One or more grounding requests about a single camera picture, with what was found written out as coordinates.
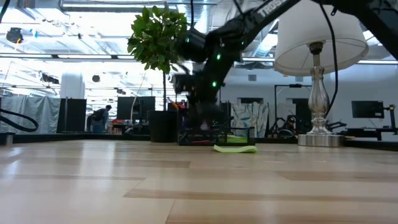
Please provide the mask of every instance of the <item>ceiling light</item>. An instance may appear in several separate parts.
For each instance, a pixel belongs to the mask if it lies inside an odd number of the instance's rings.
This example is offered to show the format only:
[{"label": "ceiling light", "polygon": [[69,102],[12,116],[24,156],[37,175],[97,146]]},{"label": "ceiling light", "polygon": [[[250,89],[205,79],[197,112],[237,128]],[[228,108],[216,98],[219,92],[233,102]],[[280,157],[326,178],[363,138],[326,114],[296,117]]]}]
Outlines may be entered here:
[{"label": "ceiling light", "polygon": [[274,58],[242,58],[244,62],[275,62]]},{"label": "ceiling light", "polygon": [[110,55],[58,55],[58,58],[111,59]]},{"label": "ceiling light", "polygon": [[365,65],[398,65],[398,60],[360,60],[358,64]]},{"label": "ceiling light", "polygon": [[117,89],[117,87],[93,87],[93,88],[86,87],[86,90],[90,90],[90,91],[93,91],[93,90],[115,90],[115,89]]},{"label": "ceiling light", "polygon": [[[92,8],[96,8],[96,7],[103,7],[103,8],[109,8],[109,7],[113,7],[113,8],[132,8],[132,7],[136,7],[136,8],[143,8],[143,7],[148,7],[145,5],[140,5],[140,4],[63,4],[63,7],[92,7]],[[164,5],[156,5],[156,7],[158,8],[164,8]],[[175,6],[169,6],[169,9],[176,9]]]},{"label": "ceiling light", "polygon": [[[47,88],[47,86],[11,85],[8,88],[44,89],[44,88]],[[60,88],[60,87],[59,86],[50,86],[50,88]]]},{"label": "ceiling light", "polygon": [[134,56],[118,55],[118,59],[134,59]]},{"label": "ceiling light", "polygon": [[51,55],[44,55],[44,54],[0,54],[0,57],[8,57],[8,58],[52,58]]},{"label": "ceiling light", "polygon": [[[92,1],[95,3],[98,2],[131,2],[131,0],[106,0],[106,1],[98,1],[98,0],[88,0],[88,1]],[[158,2],[158,0],[146,0],[146,2],[150,3],[150,2]]]}]

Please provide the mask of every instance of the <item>wooden floor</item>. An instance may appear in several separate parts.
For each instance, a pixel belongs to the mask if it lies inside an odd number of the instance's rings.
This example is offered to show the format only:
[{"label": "wooden floor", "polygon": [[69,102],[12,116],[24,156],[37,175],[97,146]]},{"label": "wooden floor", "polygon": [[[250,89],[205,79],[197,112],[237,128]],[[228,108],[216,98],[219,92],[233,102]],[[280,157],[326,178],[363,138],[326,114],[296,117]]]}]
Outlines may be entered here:
[{"label": "wooden floor", "polygon": [[398,223],[398,154],[132,141],[0,148],[4,224]]}]

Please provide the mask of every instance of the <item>black monitor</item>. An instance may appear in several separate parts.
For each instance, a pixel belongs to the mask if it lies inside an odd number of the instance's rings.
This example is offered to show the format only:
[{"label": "black monitor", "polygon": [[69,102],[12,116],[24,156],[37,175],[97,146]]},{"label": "black monitor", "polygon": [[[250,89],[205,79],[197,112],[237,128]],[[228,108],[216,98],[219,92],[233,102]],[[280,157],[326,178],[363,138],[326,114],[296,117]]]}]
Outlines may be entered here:
[{"label": "black monitor", "polygon": [[167,111],[177,111],[172,103],[167,103]]},{"label": "black monitor", "polygon": [[[131,106],[134,101],[134,96],[121,96],[118,97],[118,111],[117,119],[130,119]],[[155,110],[155,97],[154,96],[139,96],[136,99],[135,107],[132,111],[133,116],[139,115],[140,107],[142,107],[142,119],[147,119],[147,112]]]},{"label": "black monitor", "polygon": [[352,101],[353,118],[384,118],[383,101]]}]

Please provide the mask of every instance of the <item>white column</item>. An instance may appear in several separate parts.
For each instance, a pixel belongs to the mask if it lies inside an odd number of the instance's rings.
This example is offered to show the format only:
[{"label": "white column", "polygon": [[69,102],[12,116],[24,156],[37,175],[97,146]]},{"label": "white column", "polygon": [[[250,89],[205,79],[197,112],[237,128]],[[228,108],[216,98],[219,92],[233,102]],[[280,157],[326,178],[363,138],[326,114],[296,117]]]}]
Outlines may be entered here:
[{"label": "white column", "polygon": [[61,78],[61,98],[85,99],[85,80],[81,72],[65,72]]}]

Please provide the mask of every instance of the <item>green cloth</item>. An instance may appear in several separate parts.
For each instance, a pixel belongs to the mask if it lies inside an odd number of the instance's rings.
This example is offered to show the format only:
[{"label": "green cloth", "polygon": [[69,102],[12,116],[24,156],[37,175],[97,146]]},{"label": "green cloth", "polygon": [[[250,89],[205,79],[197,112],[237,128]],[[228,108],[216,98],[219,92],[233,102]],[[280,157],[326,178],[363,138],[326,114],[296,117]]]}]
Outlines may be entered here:
[{"label": "green cloth", "polygon": [[248,137],[227,135],[226,142],[228,142],[228,143],[247,143]]},{"label": "green cloth", "polygon": [[242,152],[250,152],[256,153],[257,147],[256,146],[243,146],[243,147],[219,147],[214,145],[214,150],[218,152],[227,152],[227,153],[242,153]]}]

